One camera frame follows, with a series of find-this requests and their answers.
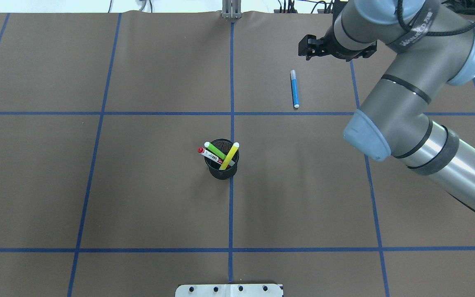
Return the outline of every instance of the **pencil cup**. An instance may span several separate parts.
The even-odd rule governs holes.
[[[228,139],[216,139],[211,141],[211,143],[217,147],[223,154],[228,154],[230,148],[232,147],[232,141]],[[221,164],[205,157],[206,165],[208,165],[208,169],[213,177],[217,178],[218,180],[228,180],[230,177],[233,177],[238,170],[238,160],[239,160],[239,150],[236,152],[232,160],[235,162],[234,166],[227,168],[225,170],[219,170]]]

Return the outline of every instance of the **gray robot arm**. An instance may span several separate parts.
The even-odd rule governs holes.
[[[475,149],[424,115],[446,83],[475,77],[475,28],[438,0],[351,0],[326,36],[302,39],[299,55],[367,58],[376,40],[397,57],[355,111],[344,139],[374,160],[398,158],[475,211]]]

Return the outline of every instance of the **blue marker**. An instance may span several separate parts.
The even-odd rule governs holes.
[[[296,71],[291,70],[291,86],[292,86],[292,103],[294,108],[300,107],[300,102],[298,101],[298,85],[296,84]]]

